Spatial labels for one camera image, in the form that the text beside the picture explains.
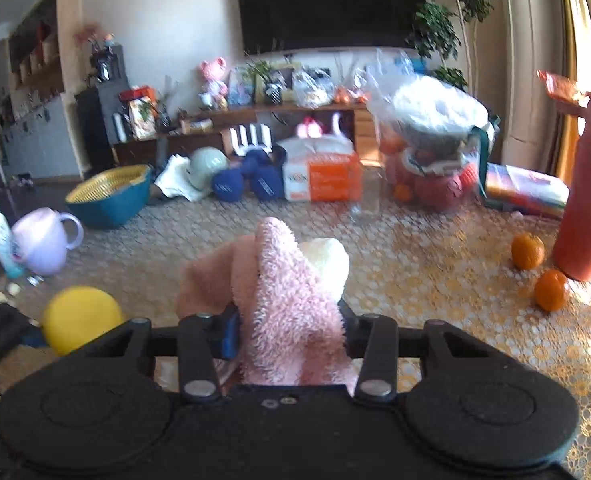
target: television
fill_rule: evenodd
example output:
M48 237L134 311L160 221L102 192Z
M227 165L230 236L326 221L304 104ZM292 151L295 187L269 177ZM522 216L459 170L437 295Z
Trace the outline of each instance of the television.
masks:
M424 1L240 0L244 50L408 46Z

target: pink cloth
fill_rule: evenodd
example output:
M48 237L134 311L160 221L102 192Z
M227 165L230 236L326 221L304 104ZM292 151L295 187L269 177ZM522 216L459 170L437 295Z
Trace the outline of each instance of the pink cloth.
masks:
M240 365L249 384L346 384L357 372L345 352L338 306L284 222L266 218L186 270L180 318L219 314L233 301L242 315Z

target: bowl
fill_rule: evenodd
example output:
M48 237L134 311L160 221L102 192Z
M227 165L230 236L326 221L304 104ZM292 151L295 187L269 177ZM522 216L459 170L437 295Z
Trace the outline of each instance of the bowl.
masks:
M85 226L120 227L148 202L150 174L145 164L103 171L71 191L66 205Z

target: yellow ball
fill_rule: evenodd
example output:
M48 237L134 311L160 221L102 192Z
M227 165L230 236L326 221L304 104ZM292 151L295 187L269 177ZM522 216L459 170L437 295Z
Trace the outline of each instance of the yellow ball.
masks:
M46 307L42 330L58 355L66 355L124 322L117 301L92 286L72 286Z

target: tv stand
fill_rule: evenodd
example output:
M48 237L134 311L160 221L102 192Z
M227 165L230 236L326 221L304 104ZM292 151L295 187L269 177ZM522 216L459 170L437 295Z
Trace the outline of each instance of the tv stand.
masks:
M360 155L360 159L368 164L377 163L380 159L375 137L375 122L367 107L357 103L331 104L319 108L302 108L295 103L285 103L278 106L253 105L223 111L202 111L185 119L184 122L210 119L213 121L213 128L209 131L186 135L158 134L153 139L130 140L115 144L114 153L120 166L152 164L159 168L161 163L166 163L168 156L176 153L190 156L195 150L204 146L223 150L221 132L226 132L229 128L240 124L267 122L272 114L278 118L284 114L298 114L301 116L298 120L311 116L319 118L323 123L328 123L335 112L343 113L343 131L354 142L355 151Z

